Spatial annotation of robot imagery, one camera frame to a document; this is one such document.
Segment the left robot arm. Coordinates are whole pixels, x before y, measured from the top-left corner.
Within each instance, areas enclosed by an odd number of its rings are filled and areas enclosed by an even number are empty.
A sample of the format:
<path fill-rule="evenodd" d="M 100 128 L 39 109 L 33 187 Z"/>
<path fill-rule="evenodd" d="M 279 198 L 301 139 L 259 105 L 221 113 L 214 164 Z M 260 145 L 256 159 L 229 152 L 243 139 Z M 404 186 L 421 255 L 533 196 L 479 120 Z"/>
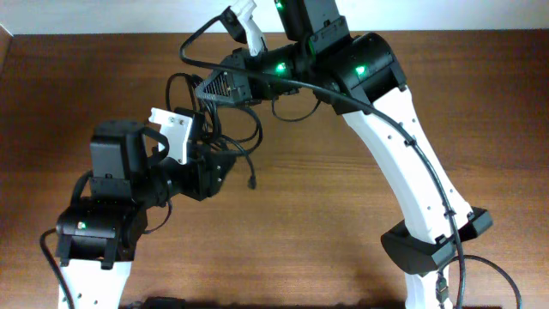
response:
<path fill-rule="evenodd" d="M 106 121 L 90 141 L 93 167 L 58 217 L 55 264 L 61 308 L 116 308 L 130 277 L 147 212 L 182 194 L 217 194 L 235 158 L 201 146 L 190 162 L 169 157 L 168 138 L 128 120 Z"/>

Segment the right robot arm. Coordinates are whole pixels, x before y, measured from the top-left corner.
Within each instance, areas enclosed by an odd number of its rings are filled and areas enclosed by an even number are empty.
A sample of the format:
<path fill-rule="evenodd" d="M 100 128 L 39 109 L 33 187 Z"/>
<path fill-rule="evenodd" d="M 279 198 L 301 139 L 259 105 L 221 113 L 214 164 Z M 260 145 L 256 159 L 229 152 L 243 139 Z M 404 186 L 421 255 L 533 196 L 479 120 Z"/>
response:
<path fill-rule="evenodd" d="M 275 3 L 288 45 L 271 50 L 254 22 L 256 4 L 240 1 L 217 15 L 241 48 L 200 90 L 228 105 L 275 101 L 301 88 L 331 105 L 371 152 L 403 219 L 381 242 L 405 275 L 408 308 L 460 308 L 466 283 L 449 296 L 449 266 L 465 268 L 466 241 L 492 225 L 486 209 L 453 186 L 423 131 L 407 78 L 389 43 L 376 33 L 351 35 L 333 1 Z"/>

